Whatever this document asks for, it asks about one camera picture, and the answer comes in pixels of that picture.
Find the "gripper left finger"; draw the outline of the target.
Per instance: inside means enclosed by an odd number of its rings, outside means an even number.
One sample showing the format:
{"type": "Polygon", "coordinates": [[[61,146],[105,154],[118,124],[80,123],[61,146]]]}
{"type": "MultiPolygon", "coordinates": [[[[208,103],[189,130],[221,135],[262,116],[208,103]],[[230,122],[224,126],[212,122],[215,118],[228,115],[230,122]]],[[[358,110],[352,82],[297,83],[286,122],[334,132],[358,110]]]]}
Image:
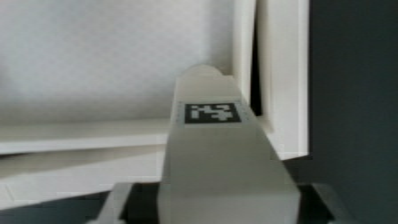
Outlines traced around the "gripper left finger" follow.
{"type": "Polygon", "coordinates": [[[107,196],[98,217],[87,224],[160,224],[160,183],[118,183],[107,196]]]}

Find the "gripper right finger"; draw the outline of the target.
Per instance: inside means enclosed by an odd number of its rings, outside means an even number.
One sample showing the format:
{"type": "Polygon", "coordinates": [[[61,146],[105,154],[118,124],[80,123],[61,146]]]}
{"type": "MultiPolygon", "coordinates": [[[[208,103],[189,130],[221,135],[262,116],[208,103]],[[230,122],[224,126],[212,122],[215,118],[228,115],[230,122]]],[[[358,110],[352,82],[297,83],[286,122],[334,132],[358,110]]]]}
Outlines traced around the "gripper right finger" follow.
{"type": "Polygon", "coordinates": [[[347,206],[333,187],[322,183],[301,183],[301,207],[297,224],[356,224],[347,206]]]}

